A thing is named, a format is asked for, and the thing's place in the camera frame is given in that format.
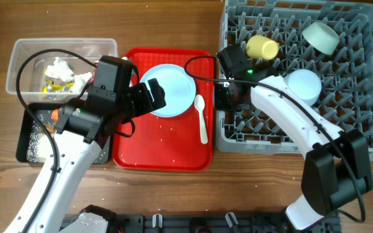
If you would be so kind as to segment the light blue plate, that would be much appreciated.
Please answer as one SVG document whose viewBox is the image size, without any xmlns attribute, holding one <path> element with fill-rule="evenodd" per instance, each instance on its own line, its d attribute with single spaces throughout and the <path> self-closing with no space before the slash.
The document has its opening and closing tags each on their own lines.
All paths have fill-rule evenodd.
<svg viewBox="0 0 373 233">
<path fill-rule="evenodd" d="M 148 90 L 148 81 L 156 78 L 164 90 L 166 105 L 152 111 L 157 117 L 171 118 L 183 114 L 194 101 L 196 96 L 196 83 L 186 74 L 184 68 L 174 64 L 161 64 L 152 67 L 142 76 L 141 82 L 145 83 Z"/>
</svg>

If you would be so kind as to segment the yellow silver foil wrapper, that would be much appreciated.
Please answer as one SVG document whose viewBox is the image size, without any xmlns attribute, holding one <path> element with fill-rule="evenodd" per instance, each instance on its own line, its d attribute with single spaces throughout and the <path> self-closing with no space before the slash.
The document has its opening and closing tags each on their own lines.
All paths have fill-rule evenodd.
<svg viewBox="0 0 373 233">
<path fill-rule="evenodd" d="M 44 70 L 42 93 L 69 93 L 74 85 L 74 73 L 68 70 Z"/>
</svg>

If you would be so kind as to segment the green bowl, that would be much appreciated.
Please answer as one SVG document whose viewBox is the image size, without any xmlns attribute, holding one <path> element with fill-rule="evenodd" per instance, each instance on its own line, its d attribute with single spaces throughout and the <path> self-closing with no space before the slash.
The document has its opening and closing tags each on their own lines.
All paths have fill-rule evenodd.
<svg viewBox="0 0 373 233">
<path fill-rule="evenodd" d="M 304 39 L 319 52 L 332 55 L 339 44 L 338 34 L 321 22 L 314 22 L 302 31 Z"/>
</svg>

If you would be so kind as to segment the blue bowl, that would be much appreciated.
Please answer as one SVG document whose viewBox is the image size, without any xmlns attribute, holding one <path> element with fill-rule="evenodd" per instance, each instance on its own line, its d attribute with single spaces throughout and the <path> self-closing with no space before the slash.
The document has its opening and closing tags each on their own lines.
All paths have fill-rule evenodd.
<svg viewBox="0 0 373 233">
<path fill-rule="evenodd" d="M 286 85 L 306 104 L 312 106 L 322 91 L 320 78 L 312 71 L 298 69 L 284 77 Z"/>
</svg>

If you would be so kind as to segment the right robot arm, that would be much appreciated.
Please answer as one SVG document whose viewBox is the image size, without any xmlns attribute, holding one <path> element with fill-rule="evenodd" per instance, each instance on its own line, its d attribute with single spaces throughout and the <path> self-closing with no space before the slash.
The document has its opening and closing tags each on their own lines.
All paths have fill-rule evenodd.
<svg viewBox="0 0 373 233">
<path fill-rule="evenodd" d="M 216 87 L 216 109 L 249 104 L 269 116 L 304 156 L 301 196 L 280 217 L 281 232 L 305 232 L 351 201 L 366 218 L 363 194 L 373 188 L 365 136 L 345 131 L 303 102 L 268 62 L 251 62 L 239 45 L 216 54 L 224 75 Z"/>
</svg>

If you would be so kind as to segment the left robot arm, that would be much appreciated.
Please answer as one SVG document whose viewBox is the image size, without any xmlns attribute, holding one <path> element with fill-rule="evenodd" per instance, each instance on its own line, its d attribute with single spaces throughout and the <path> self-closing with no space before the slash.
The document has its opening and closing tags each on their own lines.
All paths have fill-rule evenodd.
<svg viewBox="0 0 373 233">
<path fill-rule="evenodd" d="M 137 67 L 103 56 L 93 83 L 60 107 L 55 134 L 43 131 L 51 145 L 34 186 L 7 232 L 58 232 L 84 174 L 121 124 L 166 105 L 157 79 L 131 84 Z"/>
</svg>

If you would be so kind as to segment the orange carrot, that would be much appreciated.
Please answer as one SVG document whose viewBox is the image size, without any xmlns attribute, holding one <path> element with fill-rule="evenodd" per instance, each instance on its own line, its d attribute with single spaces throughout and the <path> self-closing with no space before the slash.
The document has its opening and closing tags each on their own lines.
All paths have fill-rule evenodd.
<svg viewBox="0 0 373 233">
<path fill-rule="evenodd" d="M 60 112 L 59 109 L 55 109 L 52 112 L 51 118 L 54 120 L 54 122 L 57 122 L 59 120 L 59 112 Z"/>
</svg>

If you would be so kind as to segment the white tissue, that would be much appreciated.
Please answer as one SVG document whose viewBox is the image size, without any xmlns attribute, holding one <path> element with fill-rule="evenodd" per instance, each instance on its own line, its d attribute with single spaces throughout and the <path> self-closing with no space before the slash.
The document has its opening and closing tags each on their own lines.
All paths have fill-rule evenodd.
<svg viewBox="0 0 373 233">
<path fill-rule="evenodd" d="M 69 64 L 59 57 L 55 58 L 53 65 L 49 65 L 46 68 L 45 75 L 67 83 L 74 80 L 74 72 L 69 67 Z"/>
<path fill-rule="evenodd" d="M 74 76 L 74 84 L 70 88 L 72 93 L 80 93 L 88 81 L 93 77 L 93 73 L 87 72 L 84 74 L 77 74 Z"/>
</svg>

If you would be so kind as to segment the brown food lump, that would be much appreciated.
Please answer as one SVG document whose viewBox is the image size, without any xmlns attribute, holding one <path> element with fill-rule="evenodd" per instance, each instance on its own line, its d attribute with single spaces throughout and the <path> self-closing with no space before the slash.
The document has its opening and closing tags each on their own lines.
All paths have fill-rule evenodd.
<svg viewBox="0 0 373 233">
<path fill-rule="evenodd" d="M 45 124 L 44 126 L 50 134 L 54 134 L 56 132 L 56 128 L 53 125 Z"/>
</svg>

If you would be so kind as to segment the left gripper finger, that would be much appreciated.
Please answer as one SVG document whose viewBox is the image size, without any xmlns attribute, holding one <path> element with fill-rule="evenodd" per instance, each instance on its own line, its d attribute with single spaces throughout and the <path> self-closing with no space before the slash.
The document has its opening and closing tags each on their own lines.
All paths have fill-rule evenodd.
<svg viewBox="0 0 373 233">
<path fill-rule="evenodd" d="M 156 111 L 158 109 L 164 108 L 166 106 L 166 101 L 164 98 L 154 98 L 152 101 L 152 111 Z"/>
<path fill-rule="evenodd" d="M 151 78 L 147 81 L 150 92 L 153 97 L 154 102 L 164 102 L 164 89 L 160 86 L 158 80 L 156 78 Z"/>
</svg>

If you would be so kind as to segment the white plastic spoon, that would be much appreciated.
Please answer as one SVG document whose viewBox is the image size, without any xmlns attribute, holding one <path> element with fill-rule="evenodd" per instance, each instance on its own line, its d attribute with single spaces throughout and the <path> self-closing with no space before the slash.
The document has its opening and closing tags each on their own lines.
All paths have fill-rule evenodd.
<svg viewBox="0 0 373 233">
<path fill-rule="evenodd" d="M 205 101 L 203 97 L 200 94 L 197 94 L 194 99 L 194 107 L 198 111 L 199 115 L 199 134 L 200 134 L 200 141 L 202 144 L 207 144 L 209 141 L 208 135 L 207 135 L 207 129 L 205 125 L 205 119 L 203 115 L 203 110 L 205 108 Z"/>
</svg>

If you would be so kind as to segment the white rice pile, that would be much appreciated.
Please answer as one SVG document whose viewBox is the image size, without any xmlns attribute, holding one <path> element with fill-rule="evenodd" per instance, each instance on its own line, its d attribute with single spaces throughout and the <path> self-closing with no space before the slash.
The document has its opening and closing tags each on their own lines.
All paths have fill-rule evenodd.
<svg viewBox="0 0 373 233">
<path fill-rule="evenodd" d="M 51 115 L 52 110 L 37 110 L 35 114 L 35 116 L 39 118 L 44 125 L 50 124 L 55 127 L 56 123 L 51 118 Z M 49 150 L 49 153 L 52 153 L 50 142 L 41 127 L 35 123 L 33 119 L 30 126 L 29 139 L 26 143 L 26 161 L 33 163 L 44 163 L 47 158 L 47 156 L 44 154 L 45 150 Z M 107 140 L 105 147 L 99 153 L 99 156 L 94 160 L 94 164 L 104 164 L 109 160 L 109 143 L 110 139 Z"/>
</svg>

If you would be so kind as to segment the yellow plastic cup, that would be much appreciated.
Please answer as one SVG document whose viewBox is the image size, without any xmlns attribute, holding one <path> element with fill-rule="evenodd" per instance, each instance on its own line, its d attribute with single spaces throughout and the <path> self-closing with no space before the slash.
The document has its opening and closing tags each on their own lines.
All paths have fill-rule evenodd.
<svg viewBox="0 0 373 233">
<path fill-rule="evenodd" d="M 265 36 L 255 35 L 249 39 L 245 49 L 250 58 L 272 60 L 279 51 L 278 43 Z"/>
</svg>

